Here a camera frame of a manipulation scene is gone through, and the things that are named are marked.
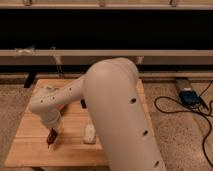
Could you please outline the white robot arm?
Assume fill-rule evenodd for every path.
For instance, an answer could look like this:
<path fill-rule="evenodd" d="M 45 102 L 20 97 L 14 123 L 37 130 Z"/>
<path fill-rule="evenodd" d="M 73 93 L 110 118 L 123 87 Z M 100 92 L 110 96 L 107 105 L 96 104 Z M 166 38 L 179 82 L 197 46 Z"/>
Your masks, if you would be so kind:
<path fill-rule="evenodd" d="M 61 119 L 59 107 L 84 100 L 111 171 L 167 171 L 136 89 L 138 80 L 131 60 L 102 60 L 60 89 L 41 88 L 29 110 L 55 129 Z"/>

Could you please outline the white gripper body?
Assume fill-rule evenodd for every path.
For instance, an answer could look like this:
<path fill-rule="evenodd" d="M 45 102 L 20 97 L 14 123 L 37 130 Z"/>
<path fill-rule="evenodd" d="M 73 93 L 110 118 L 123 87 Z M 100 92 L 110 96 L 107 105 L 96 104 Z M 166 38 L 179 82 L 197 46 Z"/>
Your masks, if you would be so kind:
<path fill-rule="evenodd" d="M 63 130 L 63 124 L 61 120 L 61 114 L 56 112 L 51 112 L 41 119 L 42 124 L 49 130 L 53 129 L 57 133 L 61 133 Z"/>

